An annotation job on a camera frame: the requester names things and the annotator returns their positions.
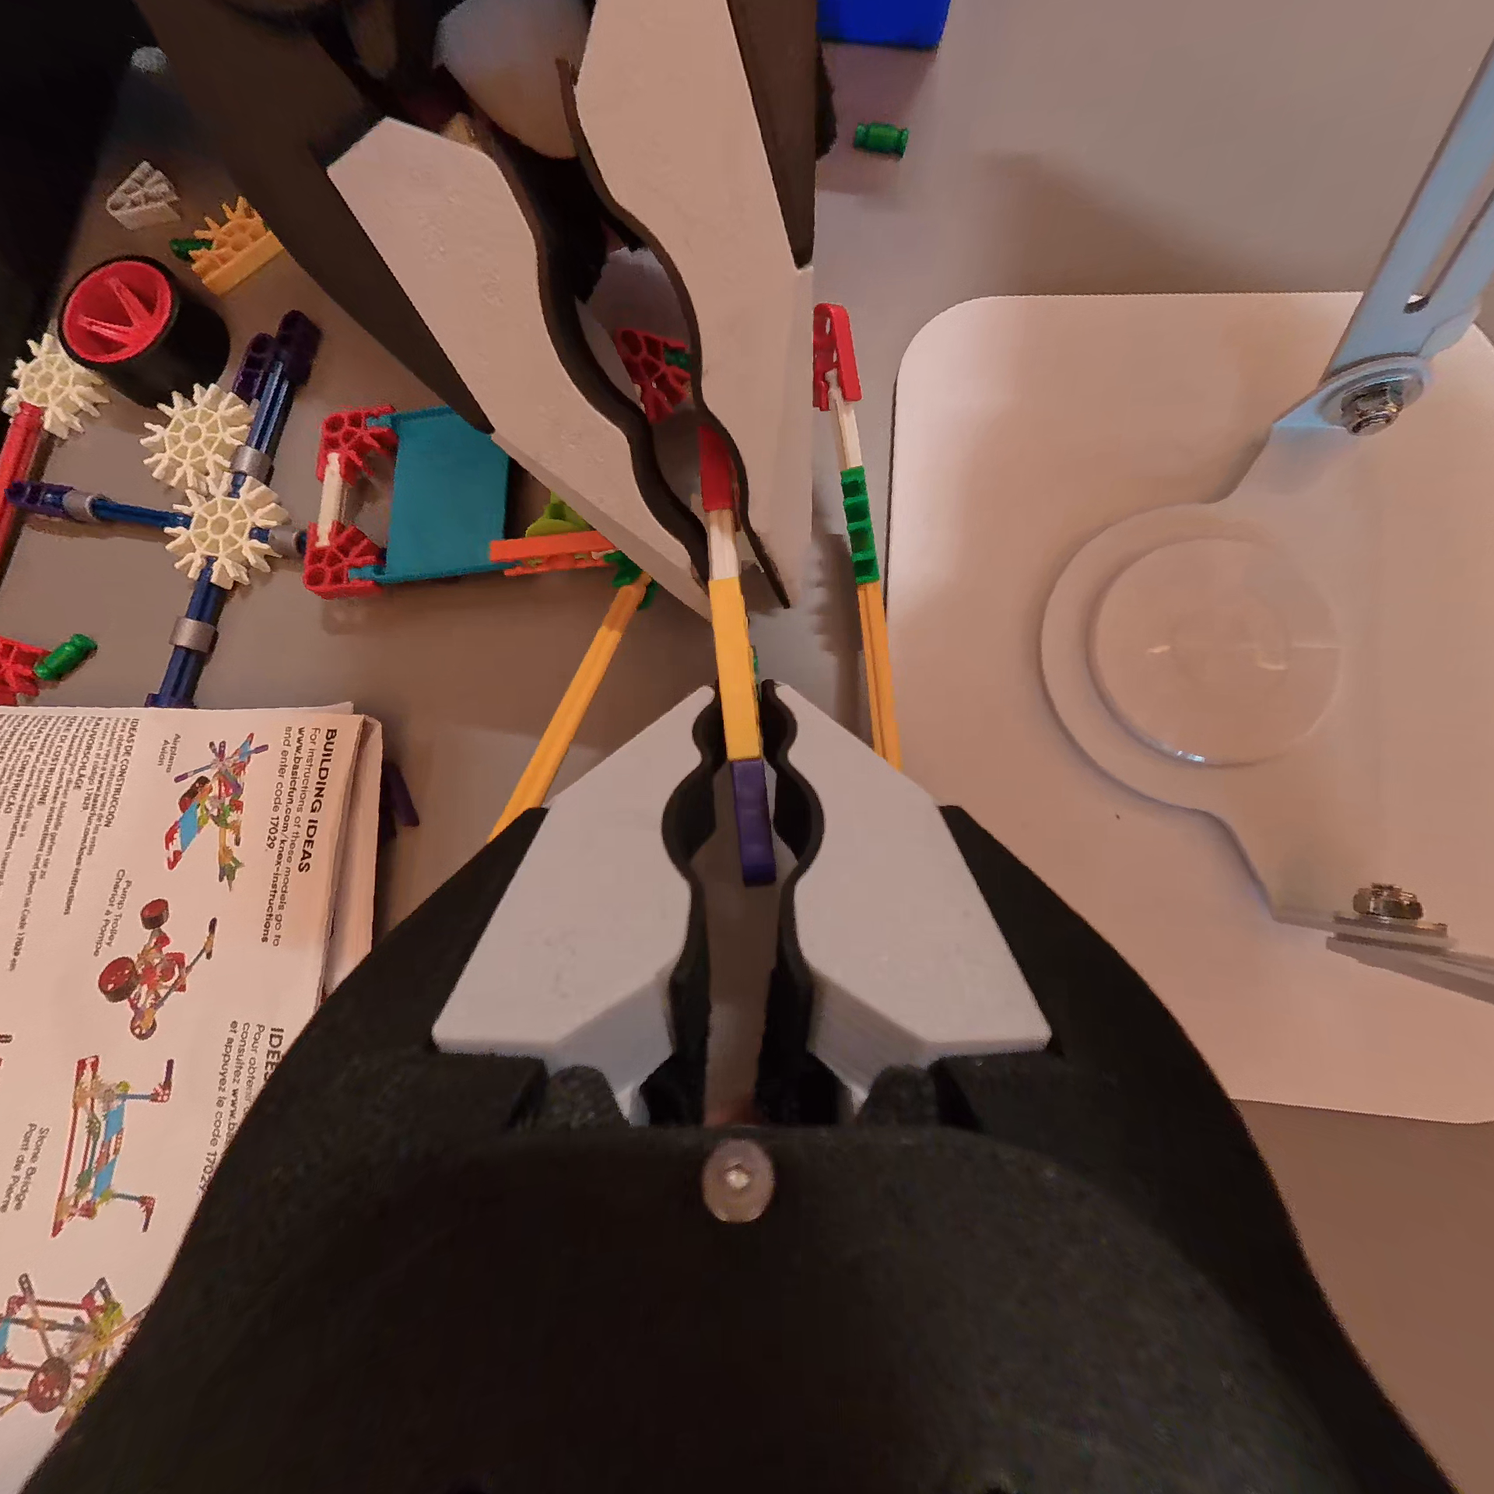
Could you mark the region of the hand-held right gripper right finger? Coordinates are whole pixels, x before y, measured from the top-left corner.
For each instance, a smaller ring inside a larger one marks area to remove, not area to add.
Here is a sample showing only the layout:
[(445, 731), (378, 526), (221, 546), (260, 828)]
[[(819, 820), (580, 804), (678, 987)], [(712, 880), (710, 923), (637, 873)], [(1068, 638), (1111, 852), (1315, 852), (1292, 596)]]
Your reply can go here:
[(888, 1069), (1038, 1053), (1052, 1026), (936, 800), (797, 690), (765, 683), (790, 853), (760, 1111), (831, 1124)]

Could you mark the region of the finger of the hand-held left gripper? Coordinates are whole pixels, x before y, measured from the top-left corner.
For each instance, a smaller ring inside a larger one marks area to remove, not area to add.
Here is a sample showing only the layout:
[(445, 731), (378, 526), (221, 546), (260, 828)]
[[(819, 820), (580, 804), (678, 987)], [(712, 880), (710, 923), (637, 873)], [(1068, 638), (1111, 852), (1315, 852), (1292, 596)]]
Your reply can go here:
[(812, 539), (817, 7), (600, 1), (568, 90), (593, 185), (652, 247), (698, 427), (781, 606)]
[(328, 169), (495, 443), (709, 617), (703, 523), (650, 423), (586, 336), (527, 183), (508, 156), (387, 117)]

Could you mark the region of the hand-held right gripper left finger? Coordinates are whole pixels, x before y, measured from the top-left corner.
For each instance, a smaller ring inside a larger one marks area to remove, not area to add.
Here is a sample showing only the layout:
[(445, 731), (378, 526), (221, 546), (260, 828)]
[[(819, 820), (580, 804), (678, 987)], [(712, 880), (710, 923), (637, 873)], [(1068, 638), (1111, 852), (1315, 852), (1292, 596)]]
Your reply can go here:
[(447, 1053), (602, 1072), (629, 1118), (705, 1120), (705, 889), (717, 692), (700, 688), (548, 805), (435, 1026)]

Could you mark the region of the colourful construction toy model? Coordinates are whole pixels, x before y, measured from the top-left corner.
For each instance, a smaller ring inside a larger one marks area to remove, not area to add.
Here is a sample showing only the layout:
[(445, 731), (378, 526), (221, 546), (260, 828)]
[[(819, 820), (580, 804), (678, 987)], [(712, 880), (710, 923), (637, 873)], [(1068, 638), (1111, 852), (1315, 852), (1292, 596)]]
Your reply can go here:
[[(863, 631), (872, 747), (890, 766), (904, 764), (895, 709), (883, 569), (854, 409), (863, 398), (851, 313), (813, 309), (813, 403), (837, 421), (840, 489), (847, 517), (856, 603)], [(776, 878), (767, 759), (762, 745), (757, 654), (742, 590), (739, 537), (746, 533), (735, 466), (712, 425), (700, 428), (700, 496), (707, 537), (707, 597), (716, 638), (717, 684), (728, 770), (733, 782), (741, 871), (748, 885)], [(495, 832), (545, 804), (591, 700), (645, 606), (655, 574), (605, 531), (552, 498), (520, 537), (504, 537), (511, 460), (456, 411), (346, 409), (326, 418), (317, 471), (323, 507), (305, 556), (307, 587), (326, 599), (392, 585), (614, 569), (616, 599), (584, 663), (516, 784)]]

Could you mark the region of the yellow connector with green rods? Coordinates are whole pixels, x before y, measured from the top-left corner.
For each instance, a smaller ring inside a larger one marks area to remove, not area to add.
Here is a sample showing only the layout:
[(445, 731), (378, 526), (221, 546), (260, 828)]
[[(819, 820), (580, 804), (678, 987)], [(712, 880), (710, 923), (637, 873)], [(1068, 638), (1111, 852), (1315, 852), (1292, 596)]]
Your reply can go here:
[(203, 226), (187, 236), (173, 236), (168, 247), (214, 295), (227, 295), (243, 286), (285, 250), (244, 195), (234, 204), (225, 201), (218, 217), (209, 215)]

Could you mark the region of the white toy booklet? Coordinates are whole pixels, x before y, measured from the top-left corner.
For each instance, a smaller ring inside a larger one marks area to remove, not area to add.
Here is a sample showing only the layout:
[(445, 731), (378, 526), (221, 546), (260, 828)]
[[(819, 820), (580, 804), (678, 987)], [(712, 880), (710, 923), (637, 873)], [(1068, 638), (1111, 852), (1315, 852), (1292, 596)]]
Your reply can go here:
[(376, 939), (383, 738), (381, 722), (365, 715), (342, 827), (340, 878), (331, 907), (323, 1001), (365, 960)]

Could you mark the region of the blue plastic box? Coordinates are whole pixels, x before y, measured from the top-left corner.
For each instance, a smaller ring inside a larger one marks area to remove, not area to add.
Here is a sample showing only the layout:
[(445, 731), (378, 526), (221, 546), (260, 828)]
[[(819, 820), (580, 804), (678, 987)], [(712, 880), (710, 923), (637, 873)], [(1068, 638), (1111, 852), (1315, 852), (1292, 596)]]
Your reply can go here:
[(822, 41), (936, 49), (943, 41), (950, 1), (817, 1), (815, 9)]

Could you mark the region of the red wheel with black tyre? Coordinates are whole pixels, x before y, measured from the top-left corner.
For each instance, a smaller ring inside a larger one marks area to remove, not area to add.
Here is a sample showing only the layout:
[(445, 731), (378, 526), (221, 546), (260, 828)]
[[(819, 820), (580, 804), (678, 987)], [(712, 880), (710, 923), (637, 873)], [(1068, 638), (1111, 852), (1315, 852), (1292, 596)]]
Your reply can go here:
[(65, 352), (136, 405), (209, 386), (230, 366), (223, 316), (159, 259), (122, 254), (88, 270), (58, 318)]

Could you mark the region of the blue rod cross assembly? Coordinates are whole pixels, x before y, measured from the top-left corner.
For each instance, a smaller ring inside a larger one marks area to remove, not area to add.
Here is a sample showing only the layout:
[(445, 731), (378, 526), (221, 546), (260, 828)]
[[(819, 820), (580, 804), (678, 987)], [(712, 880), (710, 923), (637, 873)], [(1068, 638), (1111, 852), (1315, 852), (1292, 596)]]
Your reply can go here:
[(42, 478), (17, 482), (10, 498), (24, 517), (74, 524), (134, 526), (164, 537), (175, 565), (193, 581), (186, 612), (175, 622), (171, 658), (155, 693), (145, 702), (193, 708), (211, 660), (225, 604), (237, 587), (251, 585), (273, 560), (301, 562), (308, 531), (296, 528), (271, 487), (275, 457), (298, 393), (308, 382), (323, 345), (321, 325), (305, 311), (289, 309), (273, 330), (259, 332), (230, 386), (253, 407), (250, 437), (230, 469), (209, 491), (171, 489), (170, 508), (125, 503)]

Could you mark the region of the white book stand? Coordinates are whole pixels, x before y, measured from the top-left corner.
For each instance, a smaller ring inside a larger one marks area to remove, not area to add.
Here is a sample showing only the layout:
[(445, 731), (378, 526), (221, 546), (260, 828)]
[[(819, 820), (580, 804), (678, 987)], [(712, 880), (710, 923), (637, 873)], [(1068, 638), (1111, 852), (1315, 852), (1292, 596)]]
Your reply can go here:
[(895, 387), (913, 777), (1237, 1099), (1491, 1120), (1491, 57), (1345, 291), (1011, 295)]

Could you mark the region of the illustrated toy leaflet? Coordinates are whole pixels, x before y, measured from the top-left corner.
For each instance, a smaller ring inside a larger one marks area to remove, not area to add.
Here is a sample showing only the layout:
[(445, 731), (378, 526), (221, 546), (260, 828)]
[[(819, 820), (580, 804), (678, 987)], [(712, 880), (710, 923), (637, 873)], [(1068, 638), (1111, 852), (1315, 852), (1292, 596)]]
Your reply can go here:
[(364, 716), (4, 708), (4, 1490), (123, 1353), (323, 1003)]

